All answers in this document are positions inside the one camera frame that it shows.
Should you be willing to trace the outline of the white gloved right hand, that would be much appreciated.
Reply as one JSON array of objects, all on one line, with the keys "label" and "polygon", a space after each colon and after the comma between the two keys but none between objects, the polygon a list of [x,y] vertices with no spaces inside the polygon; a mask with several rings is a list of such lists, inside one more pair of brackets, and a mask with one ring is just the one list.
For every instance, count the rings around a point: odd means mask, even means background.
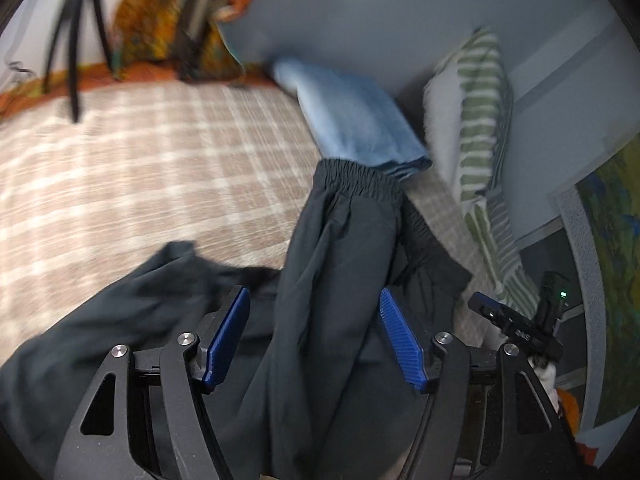
[{"label": "white gloved right hand", "polygon": [[528,359],[529,365],[533,367],[533,370],[538,377],[544,392],[547,396],[556,412],[560,409],[560,399],[558,392],[555,389],[556,379],[556,366],[553,362],[544,362],[538,356],[532,356]]}]

